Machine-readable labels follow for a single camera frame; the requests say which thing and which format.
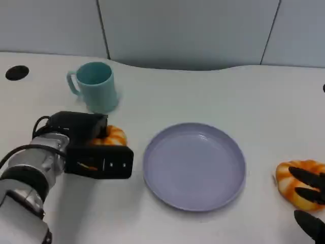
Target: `black cable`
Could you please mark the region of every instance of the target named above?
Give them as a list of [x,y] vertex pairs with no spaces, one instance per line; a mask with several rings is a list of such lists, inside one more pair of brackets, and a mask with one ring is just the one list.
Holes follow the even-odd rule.
[[36,121],[36,123],[35,123],[35,125],[34,125],[34,128],[33,128],[33,130],[32,130],[32,138],[35,138],[35,132],[36,132],[36,129],[37,129],[37,127],[39,126],[39,123],[42,121],[42,120],[44,120],[44,119],[49,119],[50,118],[50,116],[42,116],[42,117],[40,117],[37,121]]
[[55,149],[50,146],[38,145],[38,144],[23,145],[23,146],[19,146],[15,149],[11,150],[9,153],[7,153],[7,155],[5,155],[5,157],[0,161],[0,169],[3,167],[3,165],[6,163],[6,161],[9,158],[11,158],[11,156],[13,156],[14,154],[16,154],[19,151],[26,150],[26,149],[42,149],[42,150],[49,151],[50,153],[53,153],[53,154],[58,154],[64,158],[67,156],[65,153],[61,152],[60,150]]

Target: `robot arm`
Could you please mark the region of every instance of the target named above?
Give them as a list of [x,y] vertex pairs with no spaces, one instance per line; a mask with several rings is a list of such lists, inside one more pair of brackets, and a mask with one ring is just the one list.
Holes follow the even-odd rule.
[[[9,159],[0,177],[0,243],[52,243],[43,222],[43,203],[56,177],[67,168],[68,173],[92,178],[131,175],[133,152],[128,147],[89,145],[91,139],[106,136],[106,116],[59,112],[46,118],[46,125],[37,131],[36,124],[29,145],[16,148],[0,162]],[[105,160],[114,161],[116,167],[104,170]],[[89,171],[79,161],[102,170]]]

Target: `black bracket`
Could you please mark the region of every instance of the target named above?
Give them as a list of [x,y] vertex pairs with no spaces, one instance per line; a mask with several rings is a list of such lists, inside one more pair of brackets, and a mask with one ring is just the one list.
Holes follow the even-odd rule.
[[65,172],[95,179],[127,179],[132,174],[133,156],[127,146],[68,146]]

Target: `gray wall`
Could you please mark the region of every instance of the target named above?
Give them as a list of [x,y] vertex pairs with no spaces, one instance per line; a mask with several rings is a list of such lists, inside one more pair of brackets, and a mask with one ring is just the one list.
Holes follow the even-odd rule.
[[325,67],[324,26],[324,0],[283,0],[262,64]]
[[0,51],[107,57],[95,0],[0,0]]
[[100,0],[110,57],[136,66],[260,64],[278,0]]

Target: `croissant toy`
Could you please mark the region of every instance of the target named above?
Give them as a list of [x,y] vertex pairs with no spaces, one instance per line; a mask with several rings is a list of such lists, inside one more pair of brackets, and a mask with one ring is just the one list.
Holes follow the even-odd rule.
[[289,161],[283,162],[278,165],[276,168],[276,181],[277,187],[280,194],[292,203],[296,208],[304,211],[316,211],[321,210],[325,205],[319,205],[314,202],[307,201],[306,199],[300,197],[296,192],[296,187],[304,187],[319,191],[319,189],[313,188],[304,184],[303,182],[296,179],[290,172],[289,167],[302,168],[304,170],[310,171],[314,174],[319,175],[320,173],[325,173],[325,164],[322,164],[314,160],[305,160],[305,161]]

